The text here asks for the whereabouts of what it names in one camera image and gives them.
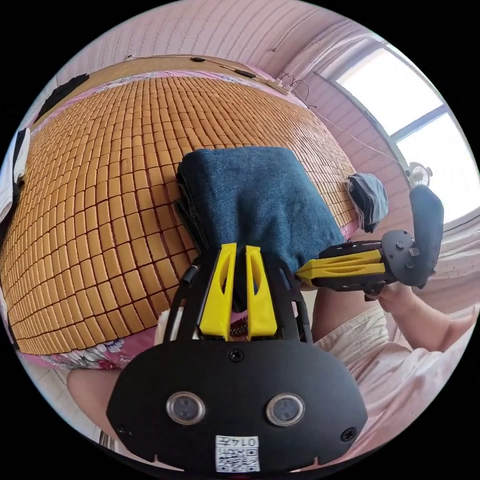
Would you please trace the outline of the person's right hand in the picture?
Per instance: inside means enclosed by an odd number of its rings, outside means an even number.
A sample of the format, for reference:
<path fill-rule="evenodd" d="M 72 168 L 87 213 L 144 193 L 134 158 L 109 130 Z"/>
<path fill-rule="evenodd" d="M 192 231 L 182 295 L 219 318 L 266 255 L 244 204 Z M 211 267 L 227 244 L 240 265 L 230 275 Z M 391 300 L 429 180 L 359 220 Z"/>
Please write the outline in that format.
<path fill-rule="evenodd" d="M 415 302 L 415 295 L 410 286 L 395 282 L 384 286 L 376 299 L 386 313 L 396 318 Z"/>

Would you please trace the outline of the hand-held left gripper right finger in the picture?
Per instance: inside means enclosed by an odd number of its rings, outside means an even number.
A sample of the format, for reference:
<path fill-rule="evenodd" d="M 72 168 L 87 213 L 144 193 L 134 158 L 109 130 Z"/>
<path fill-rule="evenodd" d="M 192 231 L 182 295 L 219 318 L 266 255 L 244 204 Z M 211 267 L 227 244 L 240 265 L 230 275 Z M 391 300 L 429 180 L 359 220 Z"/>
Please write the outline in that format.
<path fill-rule="evenodd" d="M 272 338 L 277 321 L 261 249 L 246 246 L 246 299 L 249 341 Z"/>

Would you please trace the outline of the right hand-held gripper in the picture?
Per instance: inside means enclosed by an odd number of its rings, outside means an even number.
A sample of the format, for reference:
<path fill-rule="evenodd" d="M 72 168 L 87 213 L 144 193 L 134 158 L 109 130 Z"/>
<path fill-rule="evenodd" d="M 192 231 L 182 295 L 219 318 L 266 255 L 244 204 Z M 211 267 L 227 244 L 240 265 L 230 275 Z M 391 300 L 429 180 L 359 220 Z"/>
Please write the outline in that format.
<path fill-rule="evenodd" d="M 366 300 L 373 300 L 384 286 L 397 282 L 424 288 L 425 258 L 408 232 L 393 230 L 380 241 L 347 241 L 331 246 L 309 260 L 296 276 L 312 288 L 362 291 Z"/>

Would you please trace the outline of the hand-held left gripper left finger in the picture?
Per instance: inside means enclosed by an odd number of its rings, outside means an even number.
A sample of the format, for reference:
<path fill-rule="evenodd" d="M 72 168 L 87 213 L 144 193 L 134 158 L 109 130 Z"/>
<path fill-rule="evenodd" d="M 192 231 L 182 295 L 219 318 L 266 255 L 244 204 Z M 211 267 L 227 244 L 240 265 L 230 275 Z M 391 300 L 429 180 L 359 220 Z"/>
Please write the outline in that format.
<path fill-rule="evenodd" d="M 230 338 L 237 244 L 222 244 L 213 264 L 211 280 L 199 323 L 205 337 Z"/>

